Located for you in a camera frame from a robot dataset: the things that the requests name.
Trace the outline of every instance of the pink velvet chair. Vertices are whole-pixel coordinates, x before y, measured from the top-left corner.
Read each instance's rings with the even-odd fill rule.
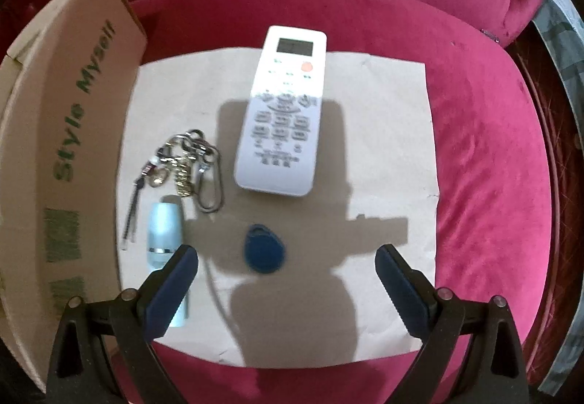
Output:
[[[2,48],[48,1],[5,2]],[[424,62],[440,186],[436,285],[466,299],[506,296],[521,339],[528,336],[544,296],[553,197],[538,112],[503,48],[542,0],[130,1],[149,37],[144,62],[261,47],[271,24],[323,30],[329,50]],[[157,352],[177,386],[197,402],[384,402],[414,357],[255,370],[163,346]]]

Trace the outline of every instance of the white remote control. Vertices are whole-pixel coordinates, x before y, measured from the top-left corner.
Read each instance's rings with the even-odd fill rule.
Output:
[[[326,35],[268,29],[235,159],[242,188],[302,197],[312,189]]]

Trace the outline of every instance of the small bottle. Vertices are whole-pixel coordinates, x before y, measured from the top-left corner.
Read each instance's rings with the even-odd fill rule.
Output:
[[[182,217],[174,203],[154,203],[148,222],[147,260],[150,272],[162,269],[182,244]],[[185,324],[187,318],[186,296],[180,302],[171,327]]]

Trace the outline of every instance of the metal screw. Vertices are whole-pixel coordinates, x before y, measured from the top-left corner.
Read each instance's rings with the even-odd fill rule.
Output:
[[[438,297],[440,297],[442,300],[450,300],[452,299],[454,296],[454,294],[452,293],[452,290],[450,290],[448,287],[440,287],[438,289]]]
[[[138,291],[136,289],[124,289],[122,290],[120,297],[122,297],[123,301],[129,302],[130,300],[134,300],[136,295],[138,295]]]
[[[72,297],[67,305],[69,305],[69,308],[76,308],[81,305],[81,302],[81,297]]]
[[[497,307],[505,307],[507,305],[507,301],[505,300],[505,297],[501,297],[500,295],[495,295],[493,297],[493,302],[495,302],[495,305]]]

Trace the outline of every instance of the beige paper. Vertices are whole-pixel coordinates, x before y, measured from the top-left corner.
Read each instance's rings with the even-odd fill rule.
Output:
[[[119,251],[124,287],[148,274],[147,218],[179,201],[185,242],[200,259],[184,327],[160,342],[209,361],[266,368],[322,367],[419,348],[385,293],[374,253],[393,243],[434,280],[438,185],[424,65],[328,53],[314,189],[304,198],[240,189],[235,152],[260,51],[230,48],[140,69],[118,178],[121,235],[132,182],[172,134],[203,130],[223,155],[226,201],[217,214],[177,200],[171,181],[146,187],[136,243]],[[263,223],[286,246],[278,272],[243,261],[243,240]]]

